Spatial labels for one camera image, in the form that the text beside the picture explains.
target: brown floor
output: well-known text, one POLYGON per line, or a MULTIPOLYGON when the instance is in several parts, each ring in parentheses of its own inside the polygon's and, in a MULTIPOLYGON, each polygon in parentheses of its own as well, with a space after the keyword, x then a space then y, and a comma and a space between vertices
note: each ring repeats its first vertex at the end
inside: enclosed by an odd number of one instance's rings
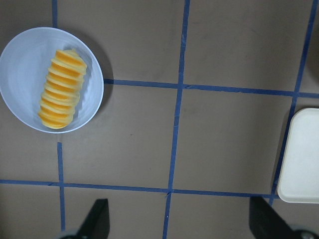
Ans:
POLYGON ((58 0, 55 22, 49 0, 1 0, 1 52, 20 32, 57 23, 114 82, 94 118, 66 134, 26 126, 0 98, 0 237, 53 239, 108 198, 110 239, 252 239, 255 194, 274 198, 292 227, 319 233, 319 205, 272 193, 293 96, 296 111, 319 106, 319 18, 298 77, 312 5, 58 0), (300 80, 298 91, 314 94, 296 97, 300 80))

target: white plastic tray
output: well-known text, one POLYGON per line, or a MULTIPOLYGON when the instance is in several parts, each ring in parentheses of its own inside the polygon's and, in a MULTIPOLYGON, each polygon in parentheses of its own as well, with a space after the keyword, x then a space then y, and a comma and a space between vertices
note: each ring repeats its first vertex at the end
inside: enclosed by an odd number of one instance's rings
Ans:
POLYGON ((291 121, 278 194, 289 203, 319 203, 319 109, 303 109, 291 121))

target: blue tape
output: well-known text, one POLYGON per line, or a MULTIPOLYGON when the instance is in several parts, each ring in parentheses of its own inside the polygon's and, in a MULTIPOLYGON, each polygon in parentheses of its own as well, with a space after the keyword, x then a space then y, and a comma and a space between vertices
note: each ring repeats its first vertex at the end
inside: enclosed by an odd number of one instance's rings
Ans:
POLYGON ((280 197, 276 194, 272 194, 269 199, 269 205, 272 206, 274 204, 274 199, 280 199, 280 197))
POLYGON ((150 82, 150 81, 128 81, 128 80, 104 79, 104 84, 177 89, 177 84, 175 83, 162 83, 162 82, 150 82))
POLYGON ((184 190, 174 189, 173 193, 177 194, 193 194, 193 195, 210 195, 210 196, 225 196, 225 197, 243 197, 250 198, 255 196, 261 196, 263 198, 270 198, 270 194, 257 194, 257 193, 232 193, 232 192, 215 192, 215 191, 199 191, 199 190, 184 190))
POLYGON ((162 237, 163 239, 167 238, 170 200, 171 200, 171 192, 172 192, 173 181, 174 181, 178 128, 179 128, 179 114, 180 114, 180 107, 181 107, 181 100, 182 100, 182 93, 183 93, 183 82, 184 82, 184 66, 185 66, 185 51, 186 51, 186 42, 187 42, 189 6, 190 6, 190 0, 185 0, 183 25, 182 25, 182 32, 181 32, 180 54, 179 54, 178 86, 177 86, 177 96, 176 96, 176 104, 175 104, 173 138, 172 138, 169 177, 168 177, 168 194, 166 198, 165 218, 164 218, 164 225, 163 225, 163 237, 162 237))
POLYGON ((59 170, 59 187, 60 187, 60 215, 61 231, 65 230, 65 199, 64 199, 64 179, 63 179, 63 155, 62 143, 57 143, 58 170, 59 170))
POLYGON ((62 143, 57 144, 58 152, 58 169, 59 169, 59 182, 63 183, 63 157, 62 157, 62 143))
POLYGON ((38 181, 26 181, 26 180, 0 180, 0 184, 17 184, 17 185, 34 185, 34 186, 59 186, 59 183, 55 182, 38 182, 38 181))
POLYGON ((240 87, 227 87, 227 86, 206 86, 206 85, 183 85, 187 90, 203 90, 203 91, 223 91, 234 93, 247 93, 247 94, 259 94, 259 95, 273 95, 273 96, 293 96, 293 91, 276 91, 276 90, 263 90, 263 89, 251 89, 240 87))
POLYGON ((64 183, 64 187, 69 188, 94 188, 94 189, 109 189, 109 190, 123 190, 123 191, 141 191, 141 192, 155 192, 167 193, 165 188, 144 188, 144 187, 129 187, 129 186, 112 186, 112 185, 96 185, 96 184, 80 184, 80 183, 64 183))
POLYGON ((297 82, 295 85, 295 92, 299 92, 299 90, 300 90, 301 81, 303 78, 303 73, 304 73, 304 69, 305 69, 305 65, 306 65, 306 59, 307 59, 307 53, 308 53, 308 49, 309 49, 310 39, 311 39, 311 35, 313 32, 317 6, 318 6, 318 0, 314 0, 312 8, 311 8, 310 17, 309 17, 303 53, 302 53, 301 60, 300 60, 297 82))
POLYGON ((299 93, 299 97, 301 98, 319 98, 319 94, 318 93, 299 93))
POLYGON ((169 211, 170 211, 170 200, 171 200, 171 193, 167 194, 167 197, 166 197, 165 217, 164 217, 163 237, 162 237, 163 239, 167 238, 169 211))
POLYGON ((58 28, 58 0, 52 0, 52 27, 58 28))
POLYGON ((65 202, 64 187, 60 187, 60 213, 61 213, 61 231, 65 231, 65 202))

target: white bowl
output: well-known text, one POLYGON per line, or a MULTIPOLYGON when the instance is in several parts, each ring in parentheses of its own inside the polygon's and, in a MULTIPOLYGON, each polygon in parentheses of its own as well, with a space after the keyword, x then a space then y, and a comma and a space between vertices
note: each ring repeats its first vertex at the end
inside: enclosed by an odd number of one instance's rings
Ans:
POLYGON ((97 112, 103 97, 103 76, 92 51, 72 34, 51 27, 29 29, 17 35, 0 57, 0 92, 11 112, 26 125, 42 132, 65 133, 85 125, 97 112), (39 100, 57 49, 76 49, 88 65, 81 98, 72 123, 51 129, 37 115, 39 100))

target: fruit slices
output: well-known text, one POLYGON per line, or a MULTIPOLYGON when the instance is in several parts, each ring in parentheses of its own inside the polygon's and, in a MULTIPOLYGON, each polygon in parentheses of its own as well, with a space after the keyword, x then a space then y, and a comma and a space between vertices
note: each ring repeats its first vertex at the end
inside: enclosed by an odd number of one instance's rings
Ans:
POLYGON ((86 68, 87 65, 75 49, 56 51, 39 102, 38 115, 43 125, 59 129, 73 121, 86 68))

